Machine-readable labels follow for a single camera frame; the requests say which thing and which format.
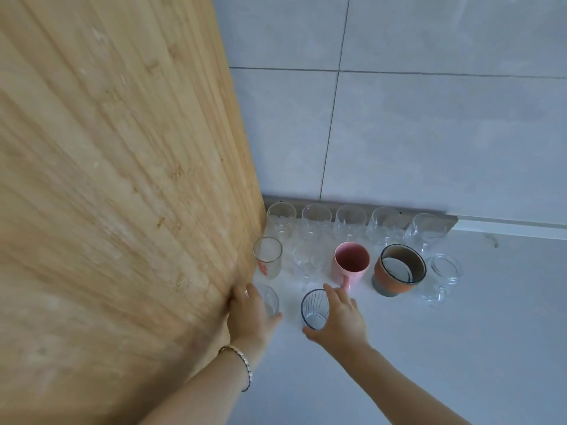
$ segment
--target white countertop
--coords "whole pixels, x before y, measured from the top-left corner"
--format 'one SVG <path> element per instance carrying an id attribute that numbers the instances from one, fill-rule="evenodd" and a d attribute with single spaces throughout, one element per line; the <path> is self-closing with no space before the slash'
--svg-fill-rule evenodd
<path id="1" fill-rule="evenodd" d="M 298 281 L 290 257 L 295 242 L 284 244 L 276 279 L 254 276 L 276 290 L 284 319 L 229 424 L 387 424 L 302 334 L 301 298 L 323 278 Z M 379 251 L 369 251 L 371 269 L 350 294 L 372 345 L 394 366 L 473 424 L 567 421 L 567 241 L 451 231 L 434 251 L 456 257 L 464 277 L 435 308 L 415 295 L 374 291 Z"/>

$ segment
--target silver bracelet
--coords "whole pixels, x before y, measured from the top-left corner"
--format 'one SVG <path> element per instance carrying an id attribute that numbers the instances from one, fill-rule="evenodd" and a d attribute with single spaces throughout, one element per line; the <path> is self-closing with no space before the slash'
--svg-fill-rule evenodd
<path id="1" fill-rule="evenodd" d="M 240 359 L 242 359 L 246 365 L 246 370 L 248 370 L 248 386 L 246 386 L 245 389 L 242 390 L 242 392 L 246 392 L 248 390 L 248 388 L 250 388 L 250 384 L 252 383 L 252 370 L 250 369 L 250 364 L 248 363 L 248 359 L 246 359 L 245 355 L 236 347 L 227 344 L 223 347 L 221 347 L 221 349 L 218 351 L 218 353 L 220 354 L 223 350 L 225 349 L 230 349 L 234 352 L 236 352 L 238 354 L 238 356 L 240 357 Z"/>

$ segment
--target mug handle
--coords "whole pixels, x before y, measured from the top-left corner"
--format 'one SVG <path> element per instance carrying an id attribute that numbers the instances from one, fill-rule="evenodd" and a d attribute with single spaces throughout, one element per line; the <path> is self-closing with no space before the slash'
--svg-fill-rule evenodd
<path id="1" fill-rule="evenodd" d="M 341 285 L 346 292 L 349 292 L 351 289 L 351 278 L 348 277 L 346 274 L 343 275 L 343 284 Z"/>

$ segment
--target gray tile wall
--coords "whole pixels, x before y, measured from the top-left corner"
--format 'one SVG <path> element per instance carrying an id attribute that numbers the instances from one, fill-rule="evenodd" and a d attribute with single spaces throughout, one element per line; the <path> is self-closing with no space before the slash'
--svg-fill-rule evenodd
<path id="1" fill-rule="evenodd" d="M 567 224 L 567 0 L 213 0 L 266 195 Z"/>

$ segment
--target person's left hand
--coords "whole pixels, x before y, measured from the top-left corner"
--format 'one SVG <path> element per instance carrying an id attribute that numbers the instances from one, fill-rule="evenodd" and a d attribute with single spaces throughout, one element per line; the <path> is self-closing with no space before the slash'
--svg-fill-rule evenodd
<path id="1" fill-rule="evenodd" d="M 230 344 L 240 349 L 252 368 L 260 362 L 282 314 L 269 317 L 262 296 L 251 283 L 234 285 L 230 301 Z"/>

